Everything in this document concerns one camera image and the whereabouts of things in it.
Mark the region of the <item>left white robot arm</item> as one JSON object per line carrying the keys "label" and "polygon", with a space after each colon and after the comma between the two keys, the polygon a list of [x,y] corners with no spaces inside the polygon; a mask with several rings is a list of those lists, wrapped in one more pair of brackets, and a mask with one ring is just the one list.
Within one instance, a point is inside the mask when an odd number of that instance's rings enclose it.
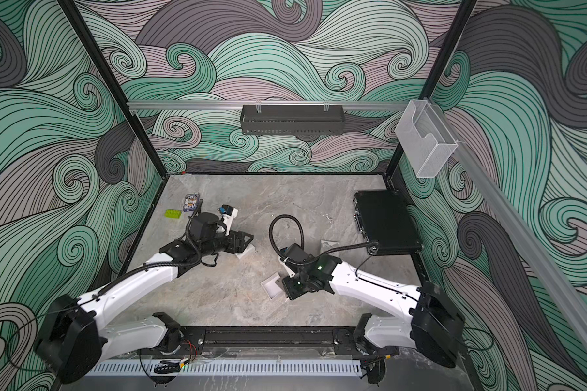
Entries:
{"label": "left white robot arm", "polygon": [[164,312],[143,321],[111,327],[124,310],[156,288],[220,253],[243,254],[254,236],[232,229],[238,211],[222,205],[217,214],[194,210],[184,234],[161,247],[141,267],[80,297],[52,302],[34,342],[34,352],[62,384],[80,380],[102,361],[137,350],[175,355],[182,327]]}

